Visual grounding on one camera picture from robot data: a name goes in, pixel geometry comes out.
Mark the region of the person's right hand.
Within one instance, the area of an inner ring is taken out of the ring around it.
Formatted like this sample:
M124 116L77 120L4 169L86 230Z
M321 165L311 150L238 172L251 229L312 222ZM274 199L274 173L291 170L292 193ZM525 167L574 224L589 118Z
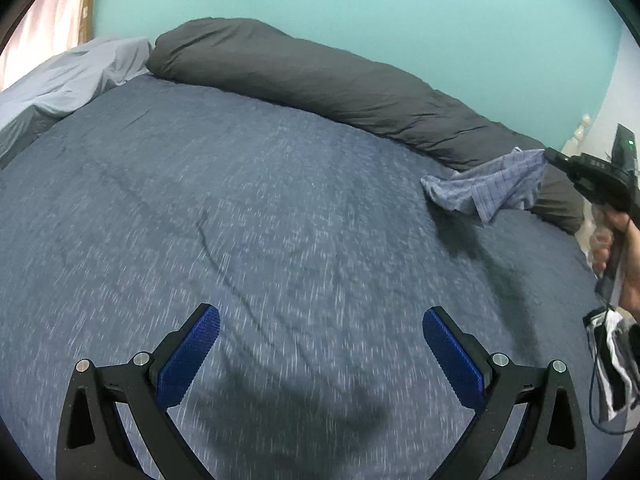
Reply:
M640 313L639 229L628 214L610 207L593 207L594 232L590 237L590 261L595 274L603 273L611 260L614 237L624 238L624 257L620 260L622 289L620 307L636 322Z

